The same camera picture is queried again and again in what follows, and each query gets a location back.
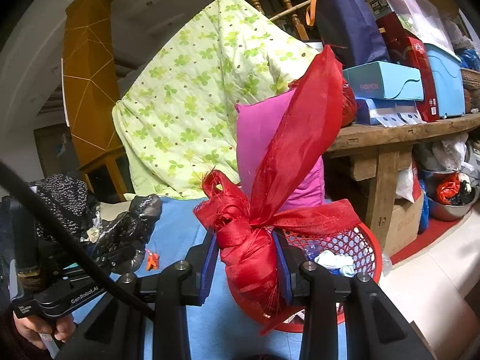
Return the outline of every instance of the pink pillow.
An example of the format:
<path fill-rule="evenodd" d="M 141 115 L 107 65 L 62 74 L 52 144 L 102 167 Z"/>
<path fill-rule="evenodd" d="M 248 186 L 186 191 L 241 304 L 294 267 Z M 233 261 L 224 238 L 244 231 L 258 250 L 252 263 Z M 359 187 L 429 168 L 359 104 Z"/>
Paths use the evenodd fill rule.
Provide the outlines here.
<path fill-rule="evenodd" d="M 243 192 L 251 198 L 255 172 L 273 138 L 295 89 L 253 105 L 237 104 L 237 164 Z M 278 211 L 314 207 L 325 203 L 323 161 L 320 157 L 310 173 Z"/>

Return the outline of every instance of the finger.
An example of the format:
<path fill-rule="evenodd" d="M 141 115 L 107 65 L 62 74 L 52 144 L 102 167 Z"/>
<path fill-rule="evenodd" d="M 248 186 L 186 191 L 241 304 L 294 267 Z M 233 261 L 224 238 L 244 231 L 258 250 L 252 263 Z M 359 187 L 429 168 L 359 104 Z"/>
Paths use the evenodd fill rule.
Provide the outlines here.
<path fill-rule="evenodd" d="M 20 319 L 17 319 L 16 315 L 14 315 L 14 318 L 22 326 L 24 326 L 27 329 L 33 330 L 34 332 L 52 334 L 51 326 L 36 315 L 31 315 L 29 317 L 20 318 Z"/>
<path fill-rule="evenodd" d="M 32 343 L 35 345 L 37 348 L 45 350 L 46 346 L 42 342 L 42 339 L 38 335 L 37 332 L 34 332 L 33 330 L 28 329 L 25 327 L 19 319 L 14 319 L 15 322 L 15 327 L 17 328 L 18 333 L 24 337 L 28 342 Z"/>
<path fill-rule="evenodd" d="M 65 341 L 75 332 L 75 329 L 76 326 L 74 323 L 74 317 L 72 315 L 67 315 L 66 317 L 60 318 L 57 320 L 55 338 L 59 341 Z"/>

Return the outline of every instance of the green floral quilt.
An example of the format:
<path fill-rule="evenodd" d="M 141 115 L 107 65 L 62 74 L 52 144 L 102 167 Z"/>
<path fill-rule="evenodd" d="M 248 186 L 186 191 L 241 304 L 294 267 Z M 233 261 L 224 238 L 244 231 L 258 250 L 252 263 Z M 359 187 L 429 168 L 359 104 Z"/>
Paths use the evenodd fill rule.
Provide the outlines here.
<path fill-rule="evenodd" d="M 208 5 L 113 108 L 135 192 L 203 197 L 213 168 L 238 182 L 235 104 L 283 93 L 316 54 L 244 0 Z"/>

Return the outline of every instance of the light blue box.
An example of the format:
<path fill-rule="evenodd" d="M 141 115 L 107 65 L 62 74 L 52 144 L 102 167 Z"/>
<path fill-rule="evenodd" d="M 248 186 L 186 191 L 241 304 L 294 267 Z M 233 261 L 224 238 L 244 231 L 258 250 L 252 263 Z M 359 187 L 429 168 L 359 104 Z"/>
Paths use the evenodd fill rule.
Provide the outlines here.
<path fill-rule="evenodd" d="M 426 43 L 425 47 L 435 82 L 439 116 L 449 117 L 465 114 L 460 59 L 434 44 Z"/>
<path fill-rule="evenodd" d="M 420 71 L 388 62 L 371 62 L 343 71 L 356 97 L 384 100 L 423 100 Z"/>

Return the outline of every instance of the orange strap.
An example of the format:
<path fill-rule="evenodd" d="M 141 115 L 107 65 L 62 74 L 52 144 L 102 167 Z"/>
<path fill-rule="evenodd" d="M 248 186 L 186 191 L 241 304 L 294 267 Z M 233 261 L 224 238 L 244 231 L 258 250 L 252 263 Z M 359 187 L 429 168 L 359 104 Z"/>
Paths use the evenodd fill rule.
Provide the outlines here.
<path fill-rule="evenodd" d="M 317 0 L 311 0 L 310 5 L 307 8 L 305 20 L 307 25 L 312 27 L 315 24 L 315 7 L 317 6 Z"/>

